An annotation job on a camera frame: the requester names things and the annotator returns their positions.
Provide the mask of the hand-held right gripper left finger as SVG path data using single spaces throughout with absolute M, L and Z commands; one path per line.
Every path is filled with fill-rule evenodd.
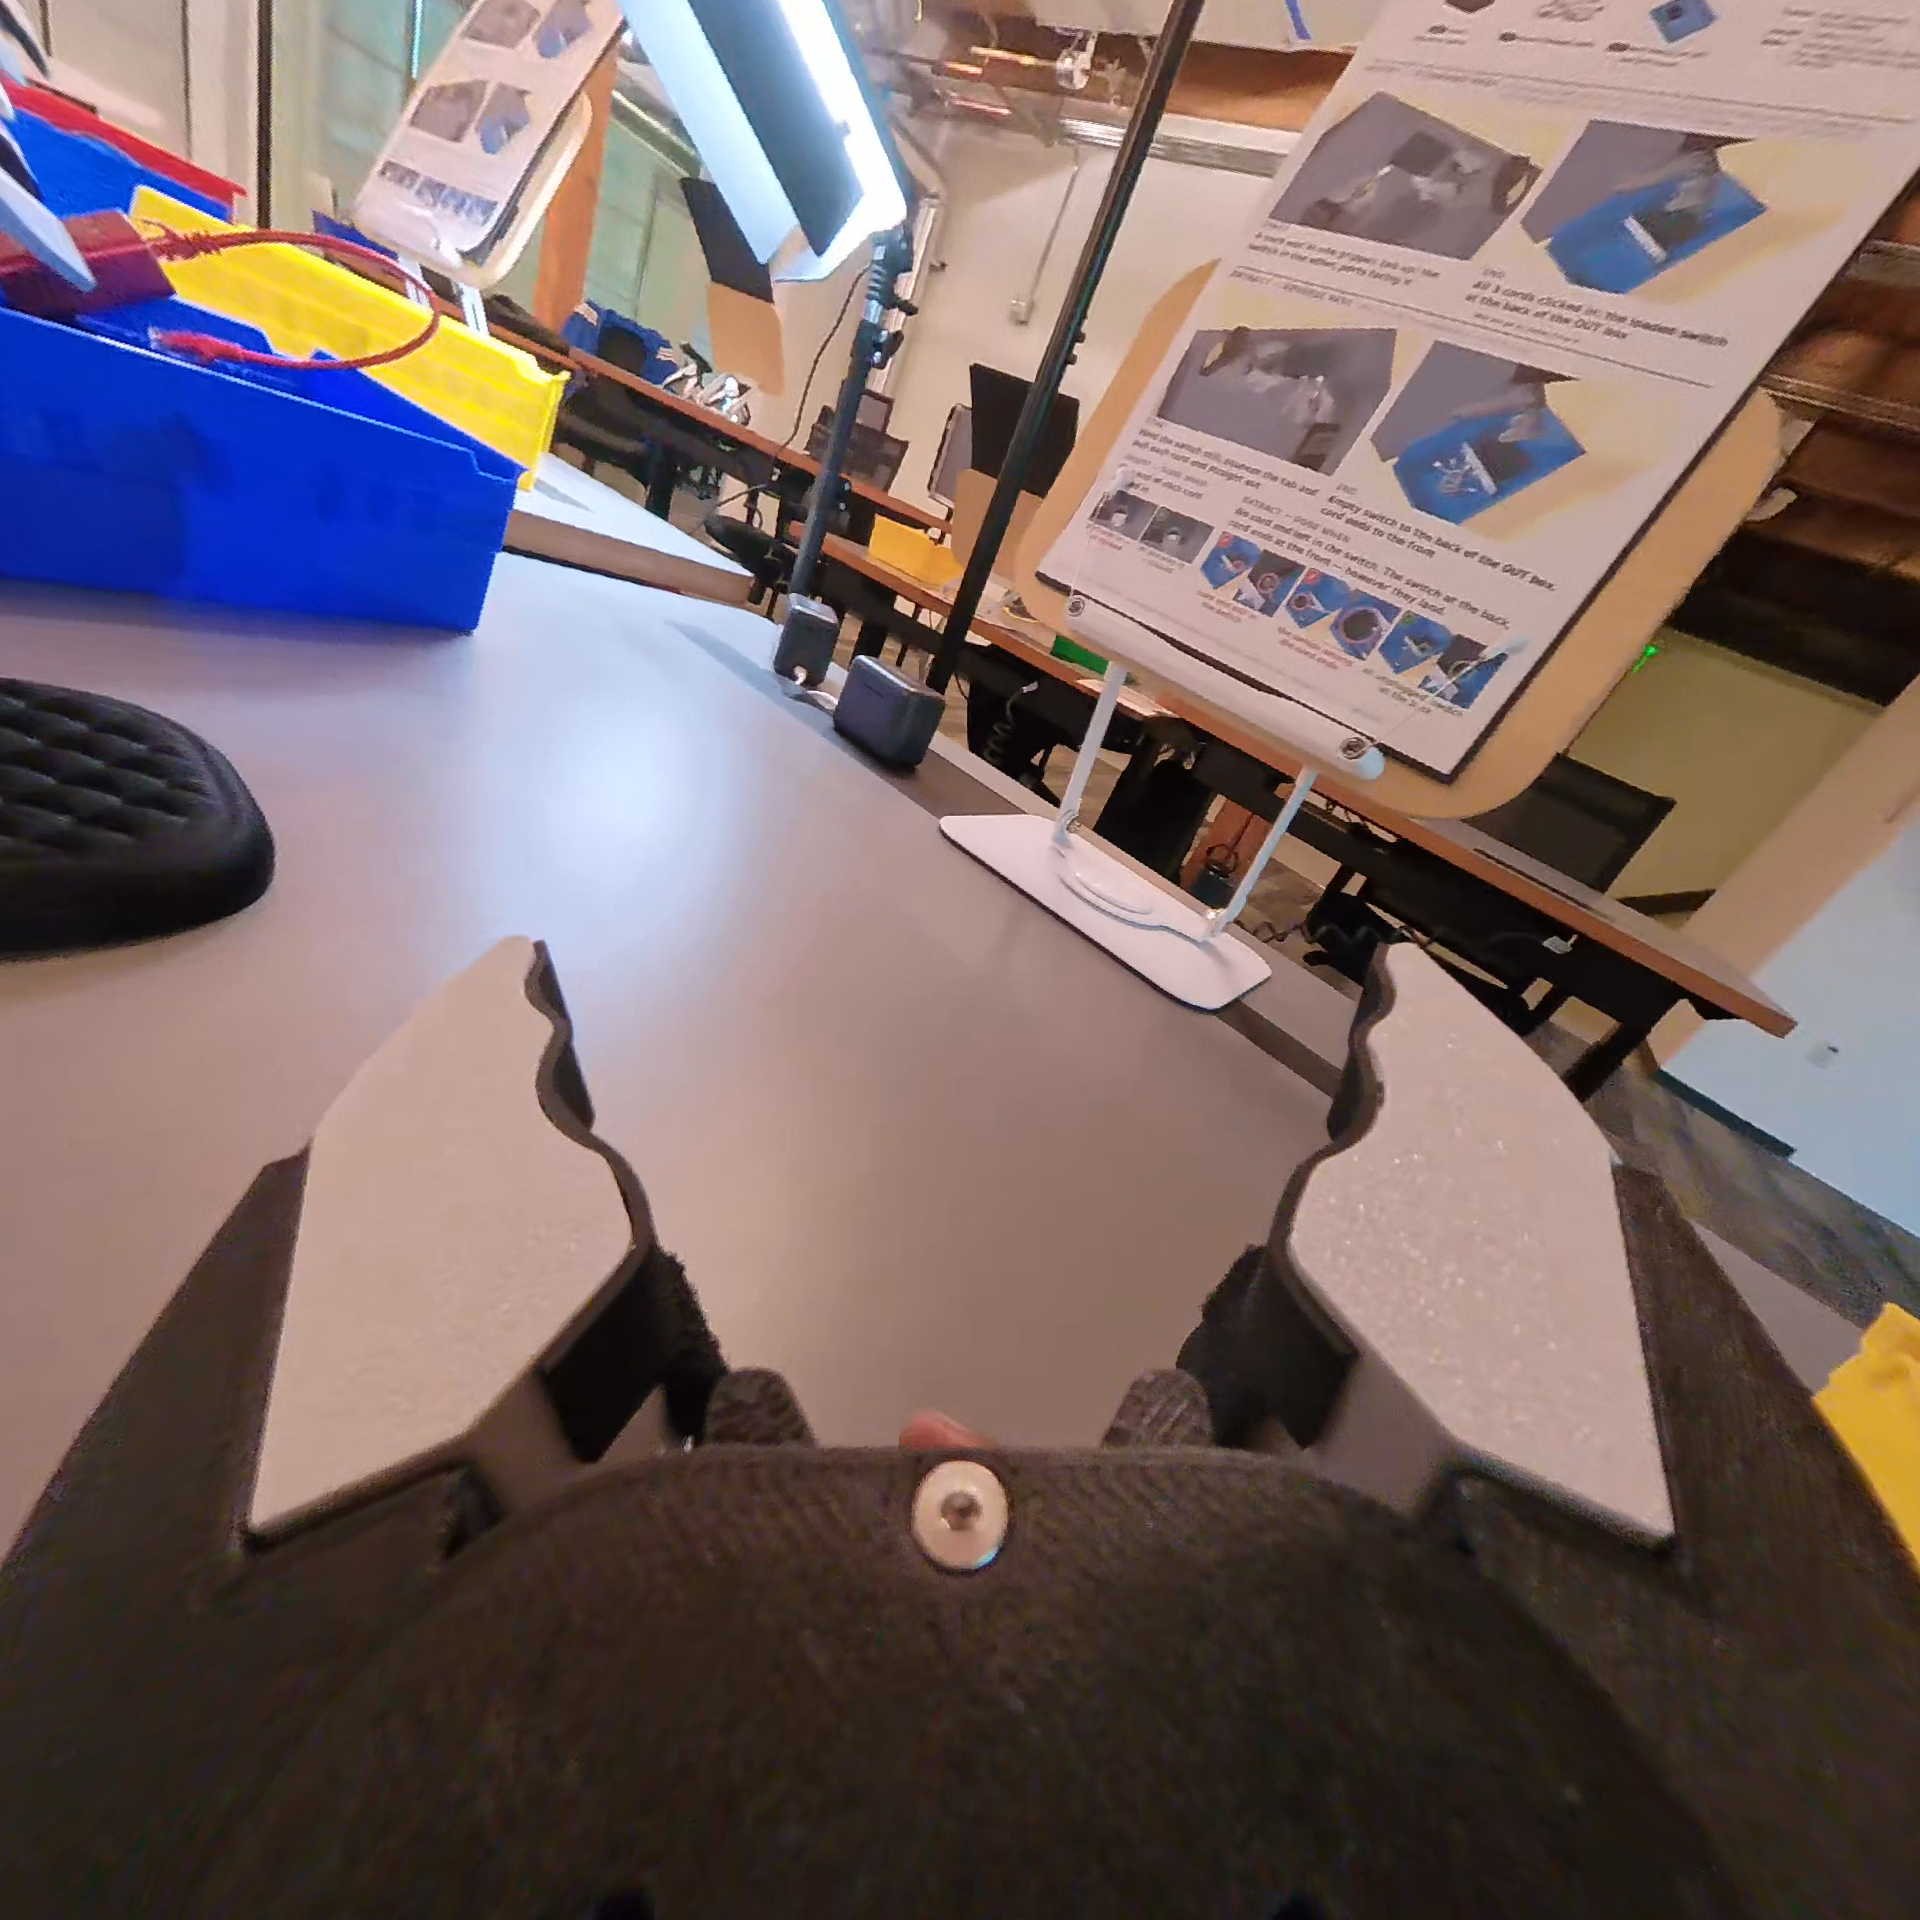
M 658 1454 L 658 1370 L 616 1356 L 655 1249 L 548 953 L 507 937 L 418 1004 L 306 1147 L 250 1531 L 443 1470 L 512 1514 Z

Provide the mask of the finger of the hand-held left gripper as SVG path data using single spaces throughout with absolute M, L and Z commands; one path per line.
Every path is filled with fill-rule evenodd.
M 77 295 L 90 297 L 98 290 L 65 222 L 20 181 L 2 181 L 2 230 Z

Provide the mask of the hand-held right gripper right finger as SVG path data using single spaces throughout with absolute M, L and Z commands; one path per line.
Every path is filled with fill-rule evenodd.
M 1347 1361 L 1305 1466 L 1401 1516 L 1473 1475 L 1674 1539 L 1617 1159 L 1420 946 L 1378 950 L 1345 1119 L 1276 1212 L 1284 1294 Z

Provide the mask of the red ethernet splitter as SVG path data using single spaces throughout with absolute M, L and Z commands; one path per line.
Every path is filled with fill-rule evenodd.
M 56 309 L 66 316 L 105 314 L 164 301 L 177 289 L 152 239 L 124 210 L 92 210 L 65 219 L 65 230 L 92 274 L 90 289 L 57 281 Z

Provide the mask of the yellow plastic bin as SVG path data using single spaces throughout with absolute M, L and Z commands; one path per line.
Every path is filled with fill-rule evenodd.
M 279 356 L 337 361 L 384 351 L 418 335 L 425 309 L 306 247 L 263 244 L 167 265 L 177 295 L 210 316 L 258 332 Z M 388 390 L 460 427 L 519 466 L 529 492 L 548 453 L 565 375 L 460 321 L 370 370 Z
M 1888 1523 L 1917 1564 L 1917 1318 L 1885 1303 L 1856 1353 L 1816 1391 Z

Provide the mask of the grey desk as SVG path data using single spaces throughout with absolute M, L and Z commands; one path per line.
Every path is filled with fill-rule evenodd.
M 4 678 L 204 735 L 277 849 L 242 915 L 4 964 L 4 1546 L 241 1202 L 277 1189 L 295 1234 L 330 1103 L 507 937 L 547 948 L 592 1129 L 737 1385 L 884 1455 L 919 1404 L 1081 1450 L 1199 1333 L 1193 1419 L 1316 1477 L 1347 1361 L 1268 1237 L 1362 1004 L 1315 1100 L 697 621 L 543 565 L 461 643 L 4 593 Z M 1674 1511 L 1649 1549 L 1703 1543 L 1712 1499 L 1740 1539 L 1781 1511 L 1839 1540 L 1856 1462 L 1659 1186 L 1617 1194 Z

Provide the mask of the red plastic bin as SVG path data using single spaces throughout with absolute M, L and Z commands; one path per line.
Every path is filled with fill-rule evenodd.
M 154 175 L 161 175 L 161 181 L 152 183 L 152 188 L 173 197 L 177 201 L 194 204 L 218 217 L 231 217 L 250 197 L 250 189 L 241 183 L 162 148 L 144 135 L 105 122 L 93 110 L 68 100 L 56 90 L 4 81 L 4 99 L 15 113 L 24 108 L 50 123 L 114 143 L 143 166 L 152 170 Z

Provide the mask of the wooden office table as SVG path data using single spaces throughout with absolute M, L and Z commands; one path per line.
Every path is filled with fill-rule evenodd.
M 560 370 L 571 382 L 568 396 L 625 393 L 621 421 L 631 427 L 609 427 L 625 442 L 648 442 L 664 449 L 674 476 L 695 466 L 715 468 L 751 492 L 773 492 L 799 506 L 819 479 L 824 465 L 803 449 L 768 438 L 756 427 L 730 421 L 714 407 L 671 393 L 664 383 L 616 365 L 603 356 L 570 347 L 548 326 L 533 321 L 529 310 L 504 295 L 485 295 L 482 306 L 495 339 L 536 356 L 547 370 Z M 867 543 L 874 540 L 875 522 L 893 522 L 919 529 L 932 537 L 949 537 L 954 523 L 924 507 L 893 495 L 884 487 L 847 477 L 844 500 L 848 510 L 848 537 Z
M 1707 946 L 1477 827 L 1309 805 L 1292 830 L 1335 862 L 1322 919 L 1357 899 L 1524 1037 L 1571 1004 L 1595 1011 L 1608 1036 L 1564 1069 L 1581 1101 L 1680 1007 L 1775 1041 L 1794 1033 L 1794 1018 Z

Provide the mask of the black office chair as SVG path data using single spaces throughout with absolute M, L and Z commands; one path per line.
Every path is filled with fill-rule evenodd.
M 1495 841 L 1604 893 L 1674 813 L 1676 801 L 1554 755 L 1514 801 L 1477 817 Z

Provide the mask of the black mesh pad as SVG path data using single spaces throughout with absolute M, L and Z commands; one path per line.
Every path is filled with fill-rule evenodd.
M 2 678 L 2 957 L 97 953 L 247 911 L 271 822 L 204 735 L 104 692 Z

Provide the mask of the large grey power box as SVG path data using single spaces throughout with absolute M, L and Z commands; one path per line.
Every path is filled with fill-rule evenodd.
M 877 655 L 855 655 L 832 706 L 832 730 L 877 765 L 911 774 L 941 732 L 944 695 Z

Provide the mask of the studio light on stand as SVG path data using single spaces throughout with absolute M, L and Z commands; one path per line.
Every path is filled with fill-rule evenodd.
M 1093 229 L 1028 383 L 988 514 L 924 678 L 939 692 L 954 682 L 1043 427 L 1087 341 L 1097 286 L 1203 12 L 1201 3 L 1170 4 L 1154 38 Z M 842 6 L 652 3 L 621 4 L 621 14 L 761 265 L 771 265 L 789 242 L 803 237 L 807 252 L 799 265 L 824 273 L 840 265 L 855 242 L 871 242 L 869 284 L 848 375 L 832 411 L 824 473 L 789 575 L 789 595 L 816 597 L 815 573 L 842 492 L 858 405 L 869 375 L 892 356 L 882 341 L 890 314 L 906 314 L 906 299 L 899 295 L 913 252 L 906 163 L 882 123 L 869 69 Z

